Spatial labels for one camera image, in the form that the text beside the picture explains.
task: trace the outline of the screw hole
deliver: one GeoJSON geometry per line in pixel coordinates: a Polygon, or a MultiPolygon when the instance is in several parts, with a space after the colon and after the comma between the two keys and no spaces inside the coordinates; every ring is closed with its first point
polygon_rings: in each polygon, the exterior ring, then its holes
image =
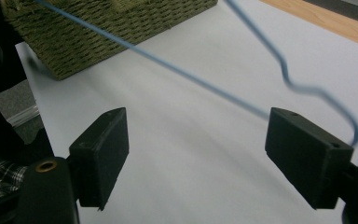
{"type": "Polygon", "coordinates": [[[45,161],[37,165],[35,169],[38,173],[45,173],[55,169],[56,167],[57,167],[56,161],[45,161]]]}
{"type": "Polygon", "coordinates": [[[339,144],[337,144],[337,143],[331,143],[331,146],[333,146],[333,147],[341,147],[339,144]]]}
{"type": "Polygon", "coordinates": [[[90,142],[81,142],[79,144],[80,147],[90,147],[90,142]]]}
{"type": "Polygon", "coordinates": [[[324,186],[324,188],[330,187],[331,186],[331,179],[330,178],[324,178],[323,186],[324,186]]]}

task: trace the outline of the checkered cloth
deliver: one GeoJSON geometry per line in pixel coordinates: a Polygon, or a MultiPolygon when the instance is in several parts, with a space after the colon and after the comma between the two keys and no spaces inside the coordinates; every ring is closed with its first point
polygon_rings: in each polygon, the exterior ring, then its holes
{"type": "Polygon", "coordinates": [[[26,169],[26,166],[0,161],[0,197],[19,189],[26,169]]]}

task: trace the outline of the wicker basket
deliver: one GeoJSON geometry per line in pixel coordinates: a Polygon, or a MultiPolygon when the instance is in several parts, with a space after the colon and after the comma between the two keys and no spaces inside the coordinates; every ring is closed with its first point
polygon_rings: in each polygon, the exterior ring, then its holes
{"type": "MultiPolygon", "coordinates": [[[[49,0],[51,4],[133,44],[216,5],[217,0],[49,0]]],[[[7,21],[57,79],[122,50],[117,43],[35,3],[1,0],[7,21]]]]}

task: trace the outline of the gray surface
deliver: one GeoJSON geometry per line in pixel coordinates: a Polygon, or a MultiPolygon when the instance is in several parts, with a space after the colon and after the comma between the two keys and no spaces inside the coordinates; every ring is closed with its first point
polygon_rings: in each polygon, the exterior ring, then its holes
{"type": "MultiPolygon", "coordinates": [[[[5,119],[20,113],[22,110],[34,104],[34,96],[32,95],[27,80],[0,93],[0,111],[5,119]]],[[[38,116],[22,124],[20,127],[16,128],[15,131],[24,142],[28,144],[34,140],[37,132],[41,128],[43,128],[43,122],[40,116],[38,116]]]]}

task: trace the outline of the white surface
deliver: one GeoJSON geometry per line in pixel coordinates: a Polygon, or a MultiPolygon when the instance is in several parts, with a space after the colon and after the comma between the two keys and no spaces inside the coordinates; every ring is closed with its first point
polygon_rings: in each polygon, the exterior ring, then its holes
{"type": "MultiPolygon", "coordinates": [[[[294,80],[327,88],[358,118],[358,44],[255,0],[241,5],[294,80]]],[[[140,47],[351,140],[323,101],[284,87],[278,64],[224,1],[140,47]]],[[[82,223],[340,223],[342,202],[312,210],[269,160],[266,121],[128,50],[55,81],[25,44],[17,48],[57,156],[103,112],[127,107],[130,155],[105,210],[79,208],[82,223]]]]}

